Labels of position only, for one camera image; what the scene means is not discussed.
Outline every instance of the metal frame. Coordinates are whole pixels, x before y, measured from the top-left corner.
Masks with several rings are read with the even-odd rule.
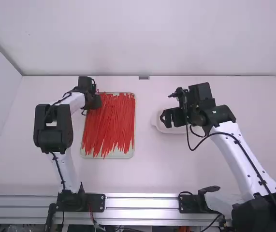
[[[103,225],[207,226],[217,214],[181,214],[178,194],[106,193],[106,210],[94,213]],[[0,224],[45,224],[57,196],[0,196]],[[62,213],[56,212],[54,224]],[[65,212],[64,224],[92,224],[89,213]]]

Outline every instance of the white table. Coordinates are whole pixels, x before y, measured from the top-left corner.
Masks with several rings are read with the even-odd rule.
[[[201,82],[210,83],[217,105],[230,107],[252,151],[276,180],[275,77],[151,76],[150,80],[139,80],[137,76],[102,76],[95,80],[100,91],[133,92],[136,95],[136,147],[131,159],[81,158],[85,118],[75,113],[72,116],[72,157],[87,192],[109,193],[111,196],[149,193],[133,195],[142,198],[159,193],[162,198],[172,197],[174,203],[180,191],[196,192],[210,185],[221,186],[223,193],[238,193],[227,163],[211,140],[190,152],[185,135],[162,134],[150,125],[154,111],[164,106],[178,106],[175,99],[167,98],[177,87]],[[49,195],[52,198],[56,195],[57,181],[51,163],[33,143],[34,110],[39,103],[58,100],[76,85],[76,76],[23,78],[0,137],[0,195]],[[193,145],[198,140],[190,136]],[[187,219],[189,217],[183,215],[181,221]]]

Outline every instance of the black clamp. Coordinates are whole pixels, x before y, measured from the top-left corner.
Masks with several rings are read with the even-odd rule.
[[[193,214],[193,213],[218,213],[207,207],[204,195],[207,192],[215,192],[220,190],[219,186],[209,186],[198,191],[197,195],[183,194],[187,192],[181,192],[178,195],[178,210],[181,214]]]
[[[43,153],[59,152],[64,154],[66,149],[73,142],[73,126],[71,119],[70,106],[59,104],[69,97],[73,92],[83,93],[85,105],[81,109],[98,109],[102,102],[99,93],[96,91],[96,84],[93,79],[87,76],[79,76],[78,86],[65,93],[63,98],[56,103],[39,104],[35,111],[35,125],[33,140]],[[55,126],[47,126],[47,123],[56,121]]]
[[[85,193],[81,183],[78,193],[63,190],[57,196],[56,203],[49,205],[44,232],[50,232],[56,212],[102,213],[105,210],[105,195]]]
[[[82,110],[96,110],[102,106],[101,97],[97,92],[97,85],[93,78],[88,76],[79,76],[78,86],[74,87],[68,93],[83,93],[85,105]]]

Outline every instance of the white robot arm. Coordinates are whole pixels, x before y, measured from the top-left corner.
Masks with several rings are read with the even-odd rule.
[[[224,155],[241,192],[240,199],[223,198],[217,192],[220,187],[214,186],[200,190],[199,197],[191,196],[189,200],[232,218],[238,232],[275,232],[276,182],[250,150],[229,107],[216,106],[209,83],[189,89],[179,87],[168,97],[176,97],[179,107],[164,110],[161,121],[167,128],[172,127],[172,121],[175,127],[185,125],[188,145],[188,124],[202,127],[206,136],[194,149],[189,145],[190,150],[210,137]],[[179,195],[179,205],[181,198],[184,196]]]
[[[95,81],[87,76],[79,76],[78,86],[65,93],[62,99],[53,104],[39,104],[35,111],[34,143],[46,153],[59,179],[57,202],[48,209],[44,227],[49,232],[52,219],[57,211],[103,212],[105,195],[85,193],[71,158],[73,143],[71,115],[77,110],[91,110],[101,107]],[[95,219],[94,225],[100,227]]]

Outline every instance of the red sticks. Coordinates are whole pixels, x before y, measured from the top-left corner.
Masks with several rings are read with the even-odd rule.
[[[82,148],[85,154],[106,157],[115,149],[127,154],[134,146],[135,97],[132,93],[101,93],[102,107],[89,110]]]

